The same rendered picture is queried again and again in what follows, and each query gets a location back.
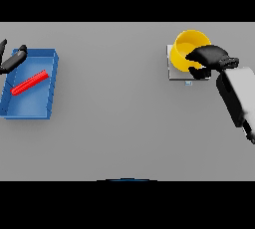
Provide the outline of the red beaker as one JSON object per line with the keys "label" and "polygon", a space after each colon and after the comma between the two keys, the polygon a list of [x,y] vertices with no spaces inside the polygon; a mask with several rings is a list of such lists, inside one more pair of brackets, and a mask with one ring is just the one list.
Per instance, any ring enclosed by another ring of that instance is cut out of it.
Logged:
{"label": "red beaker", "polygon": [[48,73],[45,70],[43,70],[35,74],[34,76],[28,78],[27,80],[23,81],[22,83],[18,84],[14,88],[12,88],[10,90],[10,93],[12,96],[18,96],[48,78],[49,78]]}

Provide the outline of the pale square measuring scale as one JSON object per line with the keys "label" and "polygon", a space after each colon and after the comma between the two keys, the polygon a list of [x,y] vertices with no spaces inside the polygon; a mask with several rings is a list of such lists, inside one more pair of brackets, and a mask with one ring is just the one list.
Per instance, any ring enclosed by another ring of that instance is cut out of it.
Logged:
{"label": "pale square measuring scale", "polygon": [[172,64],[170,59],[171,48],[171,45],[166,46],[168,79],[170,81],[184,81],[186,86],[191,86],[193,82],[196,82],[196,79],[194,79],[189,72],[182,72]]}

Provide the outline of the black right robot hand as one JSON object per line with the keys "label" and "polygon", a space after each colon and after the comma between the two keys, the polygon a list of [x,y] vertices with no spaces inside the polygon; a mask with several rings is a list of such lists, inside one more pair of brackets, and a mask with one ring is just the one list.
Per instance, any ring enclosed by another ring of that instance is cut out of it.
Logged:
{"label": "black right robot hand", "polygon": [[230,57],[228,52],[219,46],[206,45],[195,48],[185,56],[185,59],[202,65],[201,69],[189,67],[188,71],[196,80],[211,77],[211,71],[221,73],[227,69],[235,69],[239,66],[239,59]]}

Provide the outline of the yellow bowl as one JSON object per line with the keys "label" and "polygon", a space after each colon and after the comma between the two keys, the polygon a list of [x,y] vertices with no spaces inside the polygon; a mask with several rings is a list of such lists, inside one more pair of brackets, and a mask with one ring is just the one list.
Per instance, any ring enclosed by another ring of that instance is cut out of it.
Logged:
{"label": "yellow bowl", "polygon": [[175,68],[184,73],[189,72],[189,67],[199,70],[202,68],[202,65],[187,60],[186,56],[194,49],[210,44],[209,38],[204,33],[198,30],[184,30],[176,37],[172,45],[170,61]]}

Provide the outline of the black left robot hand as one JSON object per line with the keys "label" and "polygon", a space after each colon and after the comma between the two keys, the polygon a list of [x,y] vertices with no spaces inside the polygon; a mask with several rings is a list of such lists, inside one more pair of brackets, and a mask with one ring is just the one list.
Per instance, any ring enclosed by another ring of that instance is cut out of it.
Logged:
{"label": "black left robot hand", "polygon": [[7,45],[7,40],[4,39],[0,42],[0,75],[9,74],[19,65],[21,65],[27,58],[27,46],[22,45],[18,52],[11,56],[5,62],[2,61],[2,57],[5,51],[5,46]]}

